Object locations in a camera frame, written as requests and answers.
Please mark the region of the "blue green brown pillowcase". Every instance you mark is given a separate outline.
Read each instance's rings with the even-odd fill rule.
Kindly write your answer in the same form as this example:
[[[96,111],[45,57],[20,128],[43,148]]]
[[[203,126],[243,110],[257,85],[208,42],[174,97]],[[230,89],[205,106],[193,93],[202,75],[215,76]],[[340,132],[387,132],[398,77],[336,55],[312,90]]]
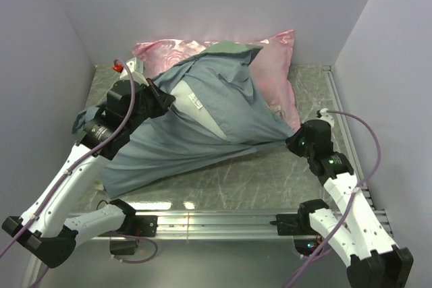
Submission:
[[[183,80],[215,105],[233,141],[213,135],[173,103],[165,115],[145,120],[102,169],[107,195],[116,198],[165,177],[282,145],[293,129],[269,108],[250,74],[261,49],[222,41],[156,76],[154,84],[168,94]]]

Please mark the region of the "white pillow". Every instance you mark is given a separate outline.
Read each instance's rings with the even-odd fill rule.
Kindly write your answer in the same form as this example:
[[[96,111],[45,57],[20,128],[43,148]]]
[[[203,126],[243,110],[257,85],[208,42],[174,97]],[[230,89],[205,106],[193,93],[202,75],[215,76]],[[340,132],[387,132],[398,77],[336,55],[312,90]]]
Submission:
[[[174,106],[179,112],[189,116],[218,138],[227,142],[233,141],[226,128],[225,119],[218,116],[219,109],[207,100],[202,101],[203,97],[195,94],[187,82],[179,81],[170,94],[175,97]]]

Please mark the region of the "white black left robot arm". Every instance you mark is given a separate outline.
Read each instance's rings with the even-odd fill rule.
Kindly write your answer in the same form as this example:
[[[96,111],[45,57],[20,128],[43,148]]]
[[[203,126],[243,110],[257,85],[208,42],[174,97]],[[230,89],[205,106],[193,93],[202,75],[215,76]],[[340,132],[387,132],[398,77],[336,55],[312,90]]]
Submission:
[[[146,84],[116,82],[94,117],[82,128],[63,167],[48,188],[22,215],[9,216],[3,230],[48,268],[63,264],[82,243],[105,233],[138,232],[136,211],[116,199],[104,207],[69,218],[93,177],[112,161],[132,133],[148,118],[163,116],[173,95]]]

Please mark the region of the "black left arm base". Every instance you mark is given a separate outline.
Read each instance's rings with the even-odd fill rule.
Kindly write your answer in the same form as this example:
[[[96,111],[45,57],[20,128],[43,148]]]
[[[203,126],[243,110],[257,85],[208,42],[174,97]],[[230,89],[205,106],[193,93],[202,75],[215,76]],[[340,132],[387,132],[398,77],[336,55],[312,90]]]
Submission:
[[[116,233],[137,237],[154,237],[157,232],[158,216],[127,215]]]

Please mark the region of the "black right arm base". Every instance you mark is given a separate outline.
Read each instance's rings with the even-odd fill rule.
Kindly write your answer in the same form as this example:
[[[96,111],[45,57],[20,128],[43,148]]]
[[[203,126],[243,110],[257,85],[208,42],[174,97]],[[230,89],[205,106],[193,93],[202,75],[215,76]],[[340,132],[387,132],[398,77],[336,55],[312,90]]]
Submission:
[[[316,235],[310,223],[299,214],[277,214],[275,220],[269,222],[276,226],[278,236]]]

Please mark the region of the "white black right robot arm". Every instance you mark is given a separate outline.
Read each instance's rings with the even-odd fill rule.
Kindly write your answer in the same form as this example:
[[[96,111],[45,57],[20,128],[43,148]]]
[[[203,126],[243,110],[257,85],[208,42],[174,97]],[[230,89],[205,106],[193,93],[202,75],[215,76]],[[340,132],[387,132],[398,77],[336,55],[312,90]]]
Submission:
[[[399,248],[379,222],[357,185],[348,158],[333,149],[333,121],[324,117],[303,123],[287,141],[290,152],[304,157],[310,170],[342,214],[337,219],[321,200],[299,208],[298,228],[317,232],[346,265],[351,287],[405,287],[413,255]]]

